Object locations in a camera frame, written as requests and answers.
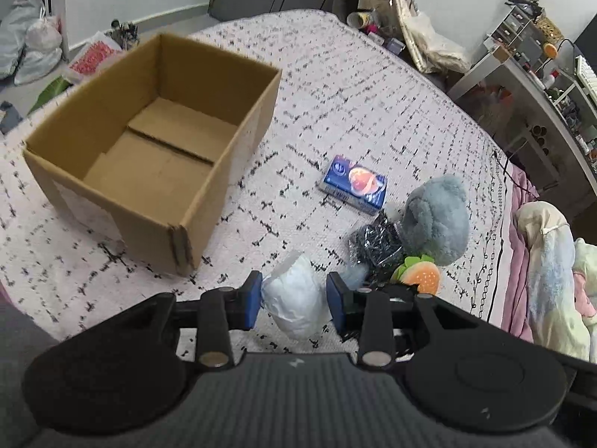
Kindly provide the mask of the black crinkly plastic bag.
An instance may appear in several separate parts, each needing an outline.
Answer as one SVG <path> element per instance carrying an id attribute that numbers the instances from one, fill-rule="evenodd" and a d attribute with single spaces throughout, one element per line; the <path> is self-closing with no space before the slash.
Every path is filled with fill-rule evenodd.
<path id="1" fill-rule="evenodd" d="M 386 282 L 406 257 L 396 224 L 385 211 L 348 237 L 351 273 L 360 285 Z"/>

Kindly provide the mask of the green cartoon floor mat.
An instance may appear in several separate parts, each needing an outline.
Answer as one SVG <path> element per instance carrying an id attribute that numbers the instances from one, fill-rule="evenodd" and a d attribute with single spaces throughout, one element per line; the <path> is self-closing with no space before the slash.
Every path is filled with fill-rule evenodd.
<path id="1" fill-rule="evenodd" d="M 28 115 L 34 113 L 34 111 L 38 110 L 40 107 L 45 106 L 48 102 L 61 95 L 72 86 L 73 84 L 62 76 L 55 78 L 53 81 L 47 84 L 47 87 L 40 92 L 39 96 L 37 96 L 37 100 L 35 100 L 35 103 L 30 108 Z"/>

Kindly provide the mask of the red white plastic bag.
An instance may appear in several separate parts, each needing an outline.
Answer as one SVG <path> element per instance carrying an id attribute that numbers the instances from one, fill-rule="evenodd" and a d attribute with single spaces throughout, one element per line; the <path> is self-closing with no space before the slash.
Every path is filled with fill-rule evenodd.
<path id="1" fill-rule="evenodd" d="M 116 41 L 102 32 L 97 32 L 64 69 L 62 77 L 71 84 L 80 83 L 91 77 L 108 59 L 121 52 L 121 46 Z"/>

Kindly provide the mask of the cream tote bag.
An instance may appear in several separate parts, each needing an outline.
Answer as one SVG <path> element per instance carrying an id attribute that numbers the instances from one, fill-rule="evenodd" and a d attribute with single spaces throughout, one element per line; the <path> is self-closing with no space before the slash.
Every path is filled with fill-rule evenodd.
<path id="1" fill-rule="evenodd" d="M 424 74 L 452 71 L 464 74 L 471 68 L 465 49 L 438 34 L 426 13 L 414 0 L 393 0 L 398 25 L 416 68 Z"/>

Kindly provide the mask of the white soft bundle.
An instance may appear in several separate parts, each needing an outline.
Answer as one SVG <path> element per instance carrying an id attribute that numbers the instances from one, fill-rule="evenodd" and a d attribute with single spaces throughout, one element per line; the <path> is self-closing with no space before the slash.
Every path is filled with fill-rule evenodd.
<path id="1" fill-rule="evenodd" d="M 291 251 L 261 285 L 262 307 L 292 340 L 304 341 L 320 332 L 328 314 L 324 285 L 307 255 Z"/>

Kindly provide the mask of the orange burger plush toy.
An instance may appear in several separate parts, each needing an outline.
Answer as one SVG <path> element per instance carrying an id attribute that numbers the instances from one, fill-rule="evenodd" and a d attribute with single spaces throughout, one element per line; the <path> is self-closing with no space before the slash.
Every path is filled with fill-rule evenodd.
<path id="1" fill-rule="evenodd" d="M 416 286 L 419 293 L 437 294 L 441 273 L 434 259 L 427 255 L 408 256 L 394 271 L 391 282 Z"/>

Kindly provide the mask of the grey drawer organizer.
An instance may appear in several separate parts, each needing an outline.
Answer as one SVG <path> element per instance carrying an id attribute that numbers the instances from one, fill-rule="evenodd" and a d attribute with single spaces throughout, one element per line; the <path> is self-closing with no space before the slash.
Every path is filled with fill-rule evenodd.
<path id="1" fill-rule="evenodd" d="M 517 6 L 510 9 L 491 33 L 491 37 L 506 47 L 511 56 L 521 54 L 531 62 L 543 57 L 543 45 L 546 42 L 544 34 Z"/>

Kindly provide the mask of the grey-blue plush toy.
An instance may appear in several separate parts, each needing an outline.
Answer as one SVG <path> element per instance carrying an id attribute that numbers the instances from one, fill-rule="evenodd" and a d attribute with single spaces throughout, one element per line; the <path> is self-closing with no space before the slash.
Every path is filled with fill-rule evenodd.
<path id="1" fill-rule="evenodd" d="M 458 260 L 469 242 L 469 213 L 462 180 L 444 175 L 413 190 L 405 204 L 400 237 L 409 256 L 430 256 L 438 266 Z"/>

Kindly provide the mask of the white black patterned bedspread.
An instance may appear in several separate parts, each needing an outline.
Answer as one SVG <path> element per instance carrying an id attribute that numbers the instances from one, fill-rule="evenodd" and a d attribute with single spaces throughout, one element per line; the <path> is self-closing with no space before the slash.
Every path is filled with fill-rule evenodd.
<path id="1" fill-rule="evenodd" d="M 251 270 L 269 273 L 293 251 L 305 253 L 324 278 L 344 266 L 345 239 L 366 221 L 318 188 L 340 154 L 388 177 L 389 214 L 430 178 L 462 180 L 469 245 L 444 269 L 439 293 L 500 325 L 512 258 L 512 168 L 484 130 L 406 63 L 328 13 L 265 14 L 197 38 L 282 71 L 272 124 L 229 187 L 199 269 L 161 274 L 47 201 L 22 148 L 45 117 L 77 95 L 70 89 L 1 140 L 1 282 L 17 308 L 65 339 L 160 291 L 192 299 L 235 286 Z"/>

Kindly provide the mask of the paper cup on floor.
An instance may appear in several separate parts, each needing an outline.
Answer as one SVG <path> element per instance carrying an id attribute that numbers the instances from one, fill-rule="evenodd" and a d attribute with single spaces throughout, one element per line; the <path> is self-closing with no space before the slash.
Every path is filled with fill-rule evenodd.
<path id="1" fill-rule="evenodd" d="M 346 23 L 355 29 L 366 29 L 375 23 L 374 14 L 371 11 L 355 11 L 346 17 Z"/>

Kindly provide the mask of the pink bed sheet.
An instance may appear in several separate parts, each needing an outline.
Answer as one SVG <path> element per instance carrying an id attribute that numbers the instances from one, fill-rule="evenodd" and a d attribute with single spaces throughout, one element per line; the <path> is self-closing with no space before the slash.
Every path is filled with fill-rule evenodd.
<path id="1" fill-rule="evenodd" d="M 517 228 L 516 212 L 522 205 L 535 201 L 538 193 L 523 170 L 516 165 L 512 165 L 511 168 L 509 180 L 513 188 L 508 231 L 512 257 L 508 270 L 501 329 L 514 337 L 532 343 L 532 332 L 527 319 L 529 252 L 524 237 Z"/>

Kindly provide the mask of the grey white garbage bags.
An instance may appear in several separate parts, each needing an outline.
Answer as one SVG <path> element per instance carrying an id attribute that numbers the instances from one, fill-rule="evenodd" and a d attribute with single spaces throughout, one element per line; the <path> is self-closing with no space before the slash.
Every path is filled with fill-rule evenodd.
<path id="1" fill-rule="evenodd" d="M 61 61 L 62 40 L 43 0 L 14 1 L 1 21 L 1 80 L 18 86 L 43 78 Z"/>

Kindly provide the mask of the blue tissue pack planet print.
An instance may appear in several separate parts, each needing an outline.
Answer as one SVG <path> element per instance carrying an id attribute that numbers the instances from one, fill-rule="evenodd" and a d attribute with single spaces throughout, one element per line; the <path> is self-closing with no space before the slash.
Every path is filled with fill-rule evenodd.
<path id="1" fill-rule="evenodd" d="M 385 205 L 388 178 L 343 155 L 336 155 L 319 188 L 359 211 L 376 215 Z"/>

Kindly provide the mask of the pastel crumpled blanket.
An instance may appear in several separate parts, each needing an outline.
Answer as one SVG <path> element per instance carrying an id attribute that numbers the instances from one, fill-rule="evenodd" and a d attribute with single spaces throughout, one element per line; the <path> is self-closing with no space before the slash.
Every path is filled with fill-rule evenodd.
<path id="1" fill-rule="evenodd" d="M 596 270 L 577 259 L 570 225 L 557 207 L 536 201 L 516 212 L 529 252 L 527 321 L 534 344 L 596 361 Z"/>

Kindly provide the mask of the black white shoes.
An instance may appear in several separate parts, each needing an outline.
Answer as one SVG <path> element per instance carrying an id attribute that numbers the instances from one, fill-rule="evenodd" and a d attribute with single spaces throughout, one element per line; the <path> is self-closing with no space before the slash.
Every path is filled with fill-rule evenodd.
<path id="1" fill-rule="evenodd" d="M 140 43 L 139 28 L 129 21 L 120 23 L 118 19 L 112 20 L 109 34 L 124 51 L 129 51 Z"/>

